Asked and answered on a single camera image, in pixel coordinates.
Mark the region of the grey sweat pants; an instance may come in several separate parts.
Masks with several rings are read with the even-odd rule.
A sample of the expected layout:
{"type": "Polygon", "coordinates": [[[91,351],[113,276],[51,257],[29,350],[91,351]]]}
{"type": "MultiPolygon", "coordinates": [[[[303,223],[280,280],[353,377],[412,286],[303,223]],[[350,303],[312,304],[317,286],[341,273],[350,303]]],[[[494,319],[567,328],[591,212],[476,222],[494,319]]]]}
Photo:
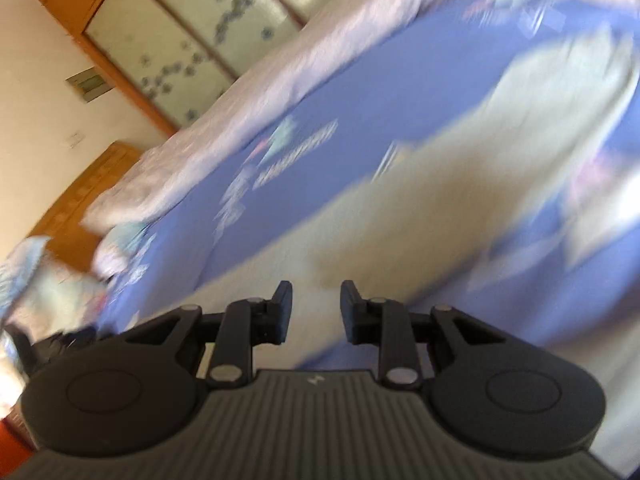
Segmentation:
{"type": "Polygon", "coordinates": [[[476,105],[378,155],[373,169],[188,301],[215,313],[291,281],[291,335],[258,361],[296,366],[343,335],[342,282],[412,299],[537,212],[597,153],[638,81],[634,40],[605,25],[530,48],[476,105]]]}

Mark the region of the wooden headboard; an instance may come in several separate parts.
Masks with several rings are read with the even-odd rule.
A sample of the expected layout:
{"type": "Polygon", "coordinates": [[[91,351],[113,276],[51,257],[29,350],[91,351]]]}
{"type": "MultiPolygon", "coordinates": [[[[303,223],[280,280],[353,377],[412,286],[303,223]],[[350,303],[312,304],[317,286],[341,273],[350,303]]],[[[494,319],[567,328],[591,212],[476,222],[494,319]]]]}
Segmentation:
{"type": "Polygon", "coordinates": [[[122,141],[112,143],[66,188],[29,232],[47,236],[47,250],[59,262],[88,273],[102,237],[86,231],[80,222],[88,207],[112,188],[140,159],[142,151],[122,141]]]}

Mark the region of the blue patterned bed sheet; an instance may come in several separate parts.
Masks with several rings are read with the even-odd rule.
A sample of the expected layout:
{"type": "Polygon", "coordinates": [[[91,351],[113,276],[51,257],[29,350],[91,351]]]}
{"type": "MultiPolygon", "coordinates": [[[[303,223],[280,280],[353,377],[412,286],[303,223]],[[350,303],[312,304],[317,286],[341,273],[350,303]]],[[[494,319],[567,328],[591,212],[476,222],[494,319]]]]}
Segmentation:
{"type": "MultiPolygon", "coordinates": [[[[248,258],[376,165],[483,99],[519,54],[639,14],[587,0],[452,0],[336,74],[250,139],[152,223],[102,316],[128,330],[248,258]]],[[[554,197],[412,299],[452,306],[533,344],[591,344],[639,303],[639,81],[620,122],[554,197]]],[[[371,367],[345,338],[291,367],[371,367]]]]}

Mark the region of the floral pillow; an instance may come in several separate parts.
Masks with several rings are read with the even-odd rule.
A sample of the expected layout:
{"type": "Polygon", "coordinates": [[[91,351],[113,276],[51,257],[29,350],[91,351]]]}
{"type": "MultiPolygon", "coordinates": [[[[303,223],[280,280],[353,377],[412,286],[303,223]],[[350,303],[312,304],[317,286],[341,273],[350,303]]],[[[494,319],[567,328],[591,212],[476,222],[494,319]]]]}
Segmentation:
{"type": "Polygon", "coordinates": [[[1,263],[1,326],[15,325],[33,341],[98,320],[110,301],[141,272],[148,226],[115,226],[99,242],[90,269],[78,271],[47,248],[50,237],[31,236],[1,263]]]}

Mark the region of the lilac floral quilt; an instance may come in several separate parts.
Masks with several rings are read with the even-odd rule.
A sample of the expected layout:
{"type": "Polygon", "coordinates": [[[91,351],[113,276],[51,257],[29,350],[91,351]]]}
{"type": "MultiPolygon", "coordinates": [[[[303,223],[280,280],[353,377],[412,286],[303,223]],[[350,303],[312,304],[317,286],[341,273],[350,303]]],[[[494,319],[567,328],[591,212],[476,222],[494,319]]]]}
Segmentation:
{"type": "MultiPolygon", "coordinates": [[[[332,0],[189,128],[146,151],[81,219],[104,235],[166,214],[190,189],[334,73],[447,0],[332,0]]],[[[638,10],[639,0],[591,0],[638,10]]]]}

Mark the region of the wooden wardrobe with glass panels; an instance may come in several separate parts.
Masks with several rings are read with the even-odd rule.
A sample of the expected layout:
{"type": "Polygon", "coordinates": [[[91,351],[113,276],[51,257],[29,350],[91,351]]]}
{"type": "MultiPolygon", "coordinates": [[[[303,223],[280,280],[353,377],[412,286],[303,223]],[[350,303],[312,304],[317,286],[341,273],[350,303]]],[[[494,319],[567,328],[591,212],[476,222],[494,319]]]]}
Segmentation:
{"type": "Polygon", "coordinates": [[[330,0],[38,1],[171,136],[330,0]]]}

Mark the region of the wall switch panel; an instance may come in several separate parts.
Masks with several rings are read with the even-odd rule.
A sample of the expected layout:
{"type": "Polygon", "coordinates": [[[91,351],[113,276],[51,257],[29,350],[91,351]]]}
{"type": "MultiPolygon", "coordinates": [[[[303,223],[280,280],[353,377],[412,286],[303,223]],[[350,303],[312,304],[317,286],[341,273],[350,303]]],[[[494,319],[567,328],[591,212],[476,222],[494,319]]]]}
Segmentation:
{"type": "Polygon", "coordinates": [[[66,79],[66,84],[85,102],[89,103],[113,89],[113,85],[95,67],[66,79]]]}

